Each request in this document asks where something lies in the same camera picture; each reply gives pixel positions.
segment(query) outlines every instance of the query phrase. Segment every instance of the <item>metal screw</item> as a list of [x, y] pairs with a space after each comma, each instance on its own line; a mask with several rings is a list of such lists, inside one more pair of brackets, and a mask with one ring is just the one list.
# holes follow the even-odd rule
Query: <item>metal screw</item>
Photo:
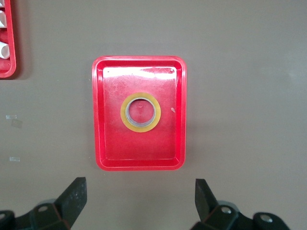
[[222, 207], [222, 212], [226, 213], [226, 214], [231, 214], [231, 210], [229, 207]]
[[260, 215], [260, 218], [261, 218], [261, 220], [263, 220], [265, 222], [268, 222], [268, 223], [272, 223], [273, 222], [272, 218], [270, 216], [268, 216], [268, 215], [265, 215], [265, 214]]
[[40, 208], [38, 209], [38, 211], [39, 211], [39, 212], [44, 212], [44, 211], [46, 211], [47, 209], [48, 209], [47, 206], [42, 206], [42, 207], [40, 207]]

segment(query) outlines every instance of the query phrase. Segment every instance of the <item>red plastic tray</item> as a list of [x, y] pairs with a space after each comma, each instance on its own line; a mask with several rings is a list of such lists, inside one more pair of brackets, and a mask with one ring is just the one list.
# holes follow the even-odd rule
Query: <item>red plastic tray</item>
[[104, 56], [92, 71], [98, 166], [180, 168], [186, 145], [185, 62], [174, 56]]
[[0, 28], [0, 42], [9, 45], [10, 57], [7, 59], [0, 58], [0, 78], [10, 77], [16, 70], [15, 45], [12, 26], [11, 0], [4, 0], [4, 6], [0, 11], [5, 13], [6, 28]]

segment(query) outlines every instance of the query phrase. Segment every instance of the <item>tape piece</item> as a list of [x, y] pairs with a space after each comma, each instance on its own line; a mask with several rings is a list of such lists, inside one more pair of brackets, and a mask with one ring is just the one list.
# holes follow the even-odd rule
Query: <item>tape piece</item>
[[17, 115], [6, 115], [5, 117], [6, 117], [7, 120], [17, 119]]
[[16, 128], [21, 128], [23, 126], [23, 122], [17, 119], [13, 119], [12, 126]]
[[10, 157], [10, 161], [20, 161], [20, 157]]
[[[129, 114], [129, 107], [131, 103], [139, 99], [146, 100], [153, 106], [153, 117], [145, 123], [138, 123], [134, 121]], [[120, 117], [128, 129], [138, 133], [148, 132], [159, 123], [161, 118], [161, 107], [155, 97], [151, 94], [146, 92], [137, 92], [129, 95], [124, 100], [120, 108]]]

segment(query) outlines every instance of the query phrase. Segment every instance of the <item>roll of tape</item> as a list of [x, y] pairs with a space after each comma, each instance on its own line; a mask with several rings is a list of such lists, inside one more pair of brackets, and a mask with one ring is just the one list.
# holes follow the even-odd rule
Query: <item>roll of tape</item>
[[[129, 113], [129, 108], [132, 102], [136, 100], [146, 100], [153, 106], [153, 116], [152, 118], [144, 123], [139, 123], [134, 121]], [[154, 96], [152, 96], [149, 93], [146, 92], [137, 92], [134, 94], [129, 95], [121, 105], [120, 109], [120, 117], [124, 125], [138, 133], [147, 132], [149, 130], [152, 130], [160, 121], [161, 118], [161, 107], [158, 101], [155, 99]]]

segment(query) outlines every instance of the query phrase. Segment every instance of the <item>gray surface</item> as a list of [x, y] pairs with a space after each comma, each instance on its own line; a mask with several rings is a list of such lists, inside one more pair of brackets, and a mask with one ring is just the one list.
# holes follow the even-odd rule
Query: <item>gray surface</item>
[[[86, 176], [74, 230], [188, 230], [194, 179], [205, 178], [248, 217], [268, 211], [306, 228], [307, 1], [14, 2], [20, 55], [17, 78], [0, 81], [1, 209], [21, 215]], [[102, 55], [186, 61], [180, 170], [96, 166], [91, 67]]]

